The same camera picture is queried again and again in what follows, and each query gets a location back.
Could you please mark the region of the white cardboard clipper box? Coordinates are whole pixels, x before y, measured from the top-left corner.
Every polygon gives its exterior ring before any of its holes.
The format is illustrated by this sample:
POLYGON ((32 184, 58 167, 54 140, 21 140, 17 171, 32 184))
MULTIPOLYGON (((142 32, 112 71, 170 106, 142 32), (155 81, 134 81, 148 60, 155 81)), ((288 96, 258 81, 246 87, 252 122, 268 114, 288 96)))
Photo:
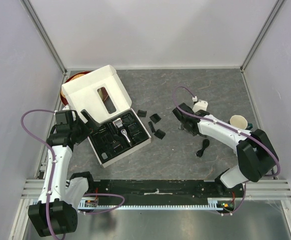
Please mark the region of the white cardboard clipper box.
POLYGON ((111 65, 71 77, 62 85, 61 92, 66 105, 77 111, 84 123, 87 120, 82 115, 83 109, 99 123, 99 127, 132 109, 132 100, 111 65))

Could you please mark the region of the small black clipper attachment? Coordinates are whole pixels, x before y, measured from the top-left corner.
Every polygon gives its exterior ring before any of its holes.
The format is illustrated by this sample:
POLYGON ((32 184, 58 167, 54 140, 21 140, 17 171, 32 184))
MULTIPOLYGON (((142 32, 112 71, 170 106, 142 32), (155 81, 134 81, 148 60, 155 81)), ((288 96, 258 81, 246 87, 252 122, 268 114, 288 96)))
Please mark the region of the small black clipper attachment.
POLYGON ((152 132, 152 133, 155 133, 156 130, 155 130, 155 127, 154 127, 153 123, 152 123, 151 121, 149 121, 149 122, 148 122, 148 125, 149 125, 149 128, 150 128, 151 132, 152 132))

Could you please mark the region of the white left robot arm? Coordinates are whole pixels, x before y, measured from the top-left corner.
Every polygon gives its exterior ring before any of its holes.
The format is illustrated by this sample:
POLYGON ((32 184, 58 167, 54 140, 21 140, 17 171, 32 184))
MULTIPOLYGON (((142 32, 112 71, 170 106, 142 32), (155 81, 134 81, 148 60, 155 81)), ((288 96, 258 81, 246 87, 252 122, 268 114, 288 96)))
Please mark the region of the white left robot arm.
POLYGON ((78 206, 82 197, 95 192, 89 171, 74 173, 67 178, 74 146, 92 133, 92 128, 68 107, 54 113, 55 125, 43 143, 48 148, 45 180, 37 203, 28 216, 40 237, 56 237, 73 233, 78 225, 78 206))

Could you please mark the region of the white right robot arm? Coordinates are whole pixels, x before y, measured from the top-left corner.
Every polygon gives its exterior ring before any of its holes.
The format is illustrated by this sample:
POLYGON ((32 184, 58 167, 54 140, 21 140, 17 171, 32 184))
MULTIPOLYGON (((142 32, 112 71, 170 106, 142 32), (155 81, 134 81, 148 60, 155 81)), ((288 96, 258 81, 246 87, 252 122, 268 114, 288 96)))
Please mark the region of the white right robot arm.
POLYGON ((224 171, 214 184, 215 193, 226 197, 238 184, 258 182, 279 162, 267 134, 234 127, 200 109, 194 112, 185 103, 173 109, 180 126, 193 136, 211 137, 230 147, 237 156, 237 165, 224 171))

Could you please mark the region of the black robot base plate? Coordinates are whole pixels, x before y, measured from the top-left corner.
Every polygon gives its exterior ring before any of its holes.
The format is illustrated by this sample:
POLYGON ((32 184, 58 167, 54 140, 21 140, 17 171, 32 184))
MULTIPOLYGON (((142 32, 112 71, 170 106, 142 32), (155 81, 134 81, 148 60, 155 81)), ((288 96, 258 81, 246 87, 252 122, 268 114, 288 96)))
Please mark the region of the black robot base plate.
POLYGON ((220 183, 205 180, 163 179, 102 179, 95 180, 92 189, 98 194, 116 194, 125 198, 123 206, 192 206, 206 205, 208 199, 239 199, 244 187, 238 184, 225 188, 220 183))

